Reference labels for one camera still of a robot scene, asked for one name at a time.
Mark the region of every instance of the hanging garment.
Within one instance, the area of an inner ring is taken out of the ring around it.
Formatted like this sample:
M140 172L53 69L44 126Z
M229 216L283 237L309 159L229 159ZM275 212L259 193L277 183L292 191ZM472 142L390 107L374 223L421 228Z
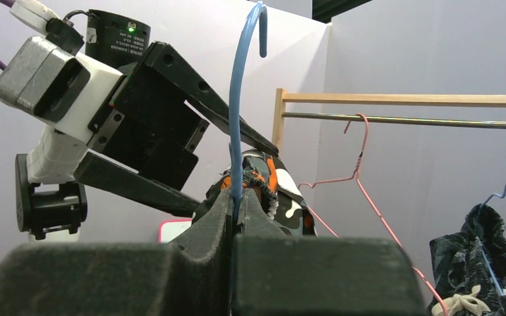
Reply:
M245 151L242 156L243 187L256 191L267 216L287 235L315 235L313 216L282 161L255 149ZM230 186L228 167L206 192L206 199L195 210L192 224L210 210L221 190Z
M466 216L461 231L436 238L430 242L436 291L442 298L455 294L472 293L472 287L480 285L476 298L484 302L490 312L484 316L506 316L506 295L495 289L482 255L484 249L501 287L506 292L506 239L505 224L491 207L475 206ZM428 310L437 303L434 299ZM456 316L474 316L463 309Z

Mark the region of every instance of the metal rod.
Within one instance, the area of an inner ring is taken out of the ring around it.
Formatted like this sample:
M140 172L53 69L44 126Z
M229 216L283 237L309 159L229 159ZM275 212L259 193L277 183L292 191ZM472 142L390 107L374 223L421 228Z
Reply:
M358 115L342 115L327 113L293 113L284 112L283 117L294 117L298 119L319 119L319 120L349 120L363 122ZM408 118L408 117L366 117L369 122L408 124L408 125L430 125L430 126L452 126L471 128L494 128L506 130L506 122L479 121L479 120L436 120L433 118Z

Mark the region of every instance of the screw hole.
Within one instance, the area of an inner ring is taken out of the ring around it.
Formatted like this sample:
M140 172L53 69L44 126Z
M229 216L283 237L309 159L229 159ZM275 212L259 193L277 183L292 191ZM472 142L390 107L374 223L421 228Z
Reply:
M53 103L49 106L49 109L51 112L54 112L57 109L57 106L59 104L59 99L53 100Z
M67 88L72 87L72 84L74 83L74 80L75 80L75 79L76 79L76 77L75 77L75 76L71 76L71 77L69 78L69 81L67 82Z
M173 56L171 54L164 55L164 64L166 64L166 66L173 64Z
M199 82L199 90L201 90L202 92L208 92L209 90L208 84L205 81Z

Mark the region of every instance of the ceiling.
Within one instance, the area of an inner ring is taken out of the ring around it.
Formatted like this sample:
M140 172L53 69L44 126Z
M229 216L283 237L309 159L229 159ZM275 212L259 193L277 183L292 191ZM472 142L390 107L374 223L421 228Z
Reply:
M313 0L312 18L319 22L329 23L333 16L351 10L371 0Z

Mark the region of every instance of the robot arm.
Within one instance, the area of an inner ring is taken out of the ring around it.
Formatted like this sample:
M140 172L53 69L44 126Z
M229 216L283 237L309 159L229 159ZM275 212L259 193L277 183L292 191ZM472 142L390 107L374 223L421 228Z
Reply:
M47 125L38 146L16 158L20 230L36 239L76 232L86 218L83 184L191 217L199 202L180 190L209 122L188 104L228 134L224 100L169 44L149 46L150 27L139 21L88 11L85 55L72 23L37 1L17 1L11 12L45 35L28 39L0 75L0 100ZM243 120L241 130L243 142L278 154ZM40 184L59 191L35 192Z

